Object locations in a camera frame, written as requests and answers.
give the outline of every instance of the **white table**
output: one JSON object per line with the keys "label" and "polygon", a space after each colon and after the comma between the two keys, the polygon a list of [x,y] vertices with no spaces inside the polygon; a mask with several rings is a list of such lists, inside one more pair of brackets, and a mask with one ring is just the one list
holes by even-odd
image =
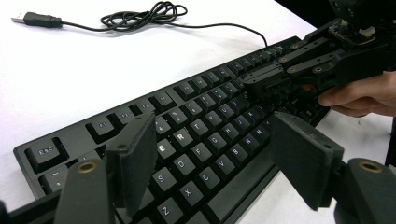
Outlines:
{"label": "white table", "polygon": [[[13,148],[163,86],[263,47],[245,30],[150,26],[134,34],[98,34],[71,27],[48,30],[11,21],[22,11],[92,27],[123,10],[146,11],[156,1],[3,1],[0,7],[0,199],[12,211],[34,200]],[[185,1],[178,23],[233,22],[269,44],[315,28],[272,0]],[[318,129],[346,149],[345,161],[383,162],[391,118],[347,118],[331,112]],[[334,223],[330,209],[311,211],[279,174],[241,223]]]}

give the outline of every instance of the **black cable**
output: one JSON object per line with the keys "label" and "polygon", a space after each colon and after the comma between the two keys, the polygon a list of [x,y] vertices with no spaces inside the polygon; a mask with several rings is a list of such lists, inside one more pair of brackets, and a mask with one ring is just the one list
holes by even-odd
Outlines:
{"label": "black cable", "polygon": [[202,29],[202,28],[209,28],[215,26],[234,26],[250,31],[256,35],[259,35],[264,41],[265,47],[268,47],[267,40],[262,34],[242,25],[238,25],[234,23],[215,23],[215,24],[201,25],[201,26],[190,26],[190,25],[181,25],[181,24],[173,23],[173,21],[175,21],[177,17],[184,16],[187,14],[187,12],[188,10],[182,5],[173,5],[171,2],[168,1],[158,2],[154,5],[151,11],[145,11],[145,12],[122,11],[104,16],[100,21],[107,28],[102,28],[102,29],[91,28],[91,27],[75,24],[69,21],[62,21],[62,19],[60,18],[39,15],[32,12],[28,12],[24,14],[23,19],[17,17],[17,18],[12,18],[12,20],[16,22],[22,22],[27,25],[42,26],[48,28],[57,28],[57,27],[62,27],[63,25],[69,25],[93,32],[106,32],[106,31],[132,32],[146,26],[149,23],[159,24],[159,25],[171,25],[180,28],[190,28],[190,29]]}

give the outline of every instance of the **keyboard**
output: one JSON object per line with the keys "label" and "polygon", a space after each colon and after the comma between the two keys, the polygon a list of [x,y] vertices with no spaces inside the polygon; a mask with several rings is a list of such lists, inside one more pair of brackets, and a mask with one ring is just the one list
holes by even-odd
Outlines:
{"label": "keyboard", "polygon": [[316,126],[328,112],[316,92],[290,81],[260,100],[247,94],[244,77],[277,67],[298,41],[285,39],[16,147],[33,194],[62,189],[71,165],[102,159],[131,119],[154,112],[155,172],[133,217],[115,208],[118,222],[235,223],[278,172],[269,157],[269,116],[282,111]]}

